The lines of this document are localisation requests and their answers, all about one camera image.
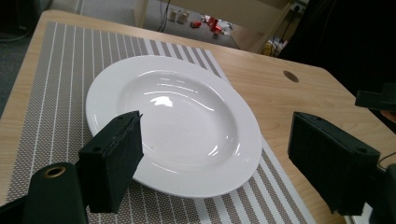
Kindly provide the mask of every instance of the black cable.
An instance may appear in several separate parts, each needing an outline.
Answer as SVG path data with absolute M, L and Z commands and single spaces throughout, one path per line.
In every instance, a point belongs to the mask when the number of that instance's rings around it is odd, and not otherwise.
M 290 20 L 289 20 L 289 23 L 288 23 L 288 25 L 286 26 L 285 32 L 283 32 L 283 35 L 282 35 L 282 36 L 280 37 L 280 39 L 279 39 L 279 43 L 277 43 L 277 45 L 276 45 L 275 54 L 276 54 L 277 48 L 278 48 L 279 45 L 280 45 L 280 42 L 281 42 L 281 41 L 283 42 L 283 38 L 285 37 L 285 34 L 286 34 L 286 32 L 288 31 L 289 26 L 290 26 L 291 22 L 292 22 L 293 19 L 294 19 L 294 16 L 296 15 L 296 13 L 297 13 L 298 11 L 300 11 L 300 7 L 297 5 L 297 6 L 294 8 L 294 10 L 293 10 L 293 14 L 291 15 L 291 18 L 290 18 Z
M 383 166 L 381 166 L 381 161 L 384 161 L 385 159 L 387 159 L 387 158 L 389 158 L 389 157 L 391 157 L 391 156 L 394 156 L 394 155 L 396 155 L 396 151 L 390 153 L 388 156 L 386 156 L 386 157 L 382 158 L 381 160 L 379 160 L 379 161 L 378 161 L 378 166 L 379 166 L 380 168 L 384 169 L 384 170 L 387 170 L 386 168 L 384 168 Z
M 157 32 L 161 32 L 162 33 L 163 30 L 165 29 L 166 21 L 167 21 L 166 16 L 168 14 L 168 8 L 169 8 L 170 2 L 171 2 L 171 0 L 168 0 L 165 12 L 163 13 L 163 1 L 161 0 L 161 14 L 163 14 L 163 15 L 161 15 L 162 16 L 161 25 L 160 25 L 160 27 L 158 27 Z
M 28 36 L 30 34 L 30 29 L 28 29 L 26 31 L 26 33 L 24 33 L 23 35 L 17 36 L 17 37 L 12 37 L 12 38 L 5 38 L 5 39 L 0 39 L 0 43 L 4 43 L 4 42 L 14 42 L 14 41 L 18 41 L 21 39 L 24 39 L 26 36 Z
M 323 40 L 324 33 L 326 32 L 326 29 L 327 29 L 327 23 L 329 23 L 329 18 L 332 15 L 332 9 L 334 8 L 336 2 L 337 2 L 337 0 L 334 0 L 334 2 L 332 2 L 332 7 L 330 8 L 329 14 L 327 15 L 326 21 L 324 23 L 323 31 L 320 36 L 319 42 L 317 44 L 317 50 L 315 51 L 315 54 L 319 51 L 320 44 Z

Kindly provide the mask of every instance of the gray carpet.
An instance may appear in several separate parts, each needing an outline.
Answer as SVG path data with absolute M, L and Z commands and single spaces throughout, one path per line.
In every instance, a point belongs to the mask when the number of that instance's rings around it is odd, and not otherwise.
M 145 29 L 157 31 L 161 25 L 162 13 L 166 8 L 166 3 L 158 0 L 148 1 L 148 11 L 146 16 Z M 134 1 L 133 0 L 84 0 L 81 14 L 106 21 L 114 21 L 121 24 L 134 26 Z M 190 21 L 199 21 L 201 14 L 191 12 L 189 19 L 184 24 L 168 21 L 164 33 L 178 35 L 195 39 L 207 43 L 221 45 L 228 48 L 238 49 L 233 39 L 229 35 L 220 35 L 218 39 L 213 38 L 213 33 L 209 31 L 204 23 L 200 28 L 190 28 Z M 0 39 L 13 38 L 20 34 L 6 35 L 0 34 Z M 18 41 L 0 41 L 0 116 L 3 114 L 8 96 L 12 90 L 15 79 L 21 68 L 26 50 L 29 46 L 31 37 L 26 36 Z
M 0 36 L 2 39 L 13 37 L 12 35 Z M 31 37 L 26 36 L 18 41 L 0 42 L 0 117 L 20 71 L 30 40 Z

